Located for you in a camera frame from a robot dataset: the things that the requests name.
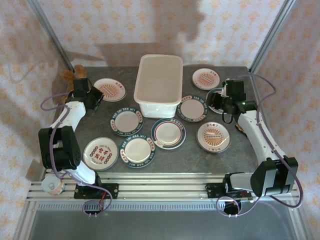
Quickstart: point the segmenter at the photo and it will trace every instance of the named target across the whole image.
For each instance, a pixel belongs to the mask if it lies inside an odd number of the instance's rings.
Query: plate with orange sunburst pattern
[[[196,132],[198,144],[211,153],[221,153],[230,145],[228,130],[220,123],[206,122]]]
[[[217,72],[209,68],[200,68],[192,75],[193,84],[203,90],[216,88],[220,83],[220,77]]]
[[[102,78],[96,81],[93,86],[103,93],[103,100],[117,102],[125,98],[125,86],[112,78]]]

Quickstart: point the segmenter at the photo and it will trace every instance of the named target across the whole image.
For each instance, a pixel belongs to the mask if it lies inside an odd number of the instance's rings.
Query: plate
[[[176,149],[185,141],[186,129],[174,118],[163,118],[153,125],[151,138],[159,148]]]
[[[116,143],[108,137],[98,137],[85,147],[83,161],[91,169],[103,171],[110,168],[118,159]]]
[[[210,90],[218,87],[220,77],[218,73],[209,68],[200,68],[192,75],[193,84],[203,90]]]
[[[188,95],[182,98],[176,112],[187,122],[196,123],[203,120],[208,114],[208,106],[201,97]]]
[[[127,137],[139,132],[144,124],[141,112],[134,107],[124,107],[116,111],[110,120],[114,133]]]
[[[215,88],[210,90],[207,95],[205,96],[205,101],[207,101],[209,94],[213,94],[213,93],[218,93],[221,94],[222,93],[223,88]],[[212,111],[214,111],[217,114],[222,114],[224,112],[223,109],[215,109],[213,106],[208,106],[209,109],[211,109]]]
[[[230,145],[228,130],[220,123],[206,122],[196,132],[198,144],[211,153],[221,153]]]
[[[93,86],[103,93],[103,100],[108,102],[117,102],[126,96],[125,86],[121,82],[111,78],[99,79]]]
[[[154,159],[156,146],[150,137],[135,134],[127,137],[121,145],[120,156],[124,163],[134,169],[147,166]]]

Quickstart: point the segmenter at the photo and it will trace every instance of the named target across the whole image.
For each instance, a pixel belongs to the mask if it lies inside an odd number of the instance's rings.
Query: patterned wallpaper
[[[72,64],[250,67],[284,0],[39,0]]]
[[[299,162],[304,209],[320,236],[320,2],[299,0],[258,73],[277,87],[264,107],[273,136]],[[271,92],[257,82],[261,96]]]
[[[42,169],[38,131],[55,114],[40,103],[66,85],[64,66],[26,0],[0,1],[0,38],[0,239],[9,240]]]

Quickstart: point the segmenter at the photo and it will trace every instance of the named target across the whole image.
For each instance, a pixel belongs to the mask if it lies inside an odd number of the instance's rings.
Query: rectangular plastic tub
[[[183,60],[147,54],[140,60],[134,100],[146,118],[172,118],[182,98]]]

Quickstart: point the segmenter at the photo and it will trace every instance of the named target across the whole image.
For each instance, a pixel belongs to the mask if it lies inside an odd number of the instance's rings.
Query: brown stuffed toy
[[[74,66],[74,72],[70,70],[64,70],[62,72],[63,78],[67,81],[68,83],[68,92],[70,93],[73,91],[74,88],[74,80],[75,79],[85,79],[87,77],[87,72],[84,66],[82,65],[75,65]],[[65,103],[67,100],[68,96],[63,96],[62,97],[62,102]]]

